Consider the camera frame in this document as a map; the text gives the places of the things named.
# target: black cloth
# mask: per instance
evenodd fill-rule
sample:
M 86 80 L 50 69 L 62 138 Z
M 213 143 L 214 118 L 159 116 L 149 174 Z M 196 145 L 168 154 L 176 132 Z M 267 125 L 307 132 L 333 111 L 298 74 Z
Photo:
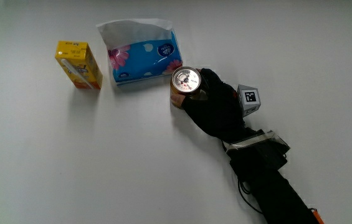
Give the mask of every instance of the black cloth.
M 207 134 L 225 142 L 246 138 L 247 131 L 242 110 L 233 87 L 222 82 L 210 69 L 200 71 L 201 88 L 208 97 L 205 101 L 185 98 L 182 107 Z M 317 224 L 312 212 L 280 173 L 268 167 L 261 155 L 253 150 L 229 154 L 230 165 L 240 181 L 246 181 L 252 195 L 269 224 Z

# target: tissue box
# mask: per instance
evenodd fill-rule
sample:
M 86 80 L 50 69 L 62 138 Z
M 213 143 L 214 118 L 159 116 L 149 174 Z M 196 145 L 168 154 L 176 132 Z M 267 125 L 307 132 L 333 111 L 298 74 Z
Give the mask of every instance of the tissue box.
M 171 21 L 125 19 L 97 28 L 117 85 L 170 75 L 183 66 Z
M 86 42 L 59 41 L 55 58 L 76 88 L 101 89 L 102 73 Z

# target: can lid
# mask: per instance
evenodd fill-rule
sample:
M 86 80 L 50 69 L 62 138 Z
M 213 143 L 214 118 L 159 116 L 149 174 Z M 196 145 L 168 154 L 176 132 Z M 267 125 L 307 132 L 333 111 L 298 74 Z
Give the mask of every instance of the can lid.
M 183 93 L 190 93 L 201 85 L 201 75 L 195 68 L 179 67 L 171 77 L 172 84 Z

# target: label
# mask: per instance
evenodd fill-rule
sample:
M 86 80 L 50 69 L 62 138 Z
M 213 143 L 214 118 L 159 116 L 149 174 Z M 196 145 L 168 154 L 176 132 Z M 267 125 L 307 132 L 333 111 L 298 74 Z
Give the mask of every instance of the label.
M 123 72 L 123 73 L 121 73 L 118 77 L 119 77 L 119 78 L 126 78 L 126 77 L 129 77 L 129 76 L 130 76 L 129 73 Z
M 174 52 L 174 47 L 171 44 L 163 44 L 158 47 L 158 53 L 162 57 L 167 57 Z

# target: pink flower print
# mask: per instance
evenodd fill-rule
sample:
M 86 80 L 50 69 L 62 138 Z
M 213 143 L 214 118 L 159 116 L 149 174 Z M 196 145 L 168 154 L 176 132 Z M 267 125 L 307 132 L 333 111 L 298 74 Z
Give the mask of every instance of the pink flower print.
M 163 72 L 164 74 L 172 74 L 177 68 L 183 66 L 183 62 L 177 59 L 174 59 L 170 64 L 166 67 L 166 70 Z
M 126 60 L 128 59 L 127 50 L 130 50 L 130 45 L 119 47 L 117 49 L 108 50 L 109 59 L 111 60 L 112 68 L 119 70 L 120 66 L 126 65 Z

